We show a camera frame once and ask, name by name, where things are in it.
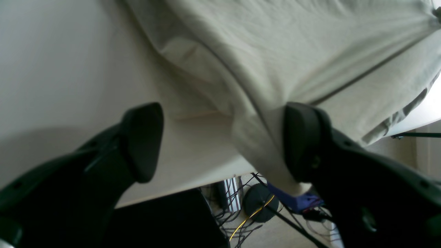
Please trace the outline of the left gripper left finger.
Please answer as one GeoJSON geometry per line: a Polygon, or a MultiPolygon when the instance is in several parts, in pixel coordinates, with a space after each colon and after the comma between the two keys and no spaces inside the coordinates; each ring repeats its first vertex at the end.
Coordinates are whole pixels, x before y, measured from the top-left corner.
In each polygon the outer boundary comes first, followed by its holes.
{"type": "Polygon", "coordinates": [[[75,151],[15,179],[1,190],[1,247],[100,246],[123,193],[153,178],[163,130],[161,105],[141,105],[75,151]]]}

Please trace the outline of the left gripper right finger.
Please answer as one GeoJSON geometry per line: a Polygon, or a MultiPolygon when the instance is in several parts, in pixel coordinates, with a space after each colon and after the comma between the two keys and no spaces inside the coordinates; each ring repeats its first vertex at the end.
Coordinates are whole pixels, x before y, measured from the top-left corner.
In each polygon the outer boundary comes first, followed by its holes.
{"type": "Polygon", "coordinates": [[[321,109],[285,106],[285,163],[324,200],[345,248],[439,248],[440,185],[359,146],[321,109]]]}

